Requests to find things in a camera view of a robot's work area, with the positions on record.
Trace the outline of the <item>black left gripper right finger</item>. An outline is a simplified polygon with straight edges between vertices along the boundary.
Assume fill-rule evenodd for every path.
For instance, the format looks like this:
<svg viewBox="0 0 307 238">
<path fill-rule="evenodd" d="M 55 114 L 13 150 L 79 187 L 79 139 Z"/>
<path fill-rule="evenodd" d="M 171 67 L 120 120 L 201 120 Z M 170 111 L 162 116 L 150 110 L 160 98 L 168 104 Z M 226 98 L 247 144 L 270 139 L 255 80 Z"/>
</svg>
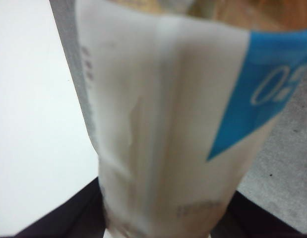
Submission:
<svg viewBox="0 0 307 238">
<path fill-rule="evenodd" d="M 213 238 L 307 238 L 236 191 Z"/>
</svg>

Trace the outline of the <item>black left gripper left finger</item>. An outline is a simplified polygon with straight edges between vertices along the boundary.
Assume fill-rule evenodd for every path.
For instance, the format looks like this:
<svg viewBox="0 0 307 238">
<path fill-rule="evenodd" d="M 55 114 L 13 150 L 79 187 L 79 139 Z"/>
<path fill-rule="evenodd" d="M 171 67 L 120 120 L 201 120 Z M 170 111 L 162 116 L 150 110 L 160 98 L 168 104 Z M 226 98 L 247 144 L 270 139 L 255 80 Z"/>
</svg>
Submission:
<svg viewBox="0 0 307 238">
<path fill-rule="evenodd" d="M 40 218 L 18 238 L 102 238 L 106 229 L 103 199 L 95 178 L 67 202 Z"/>
</svg>

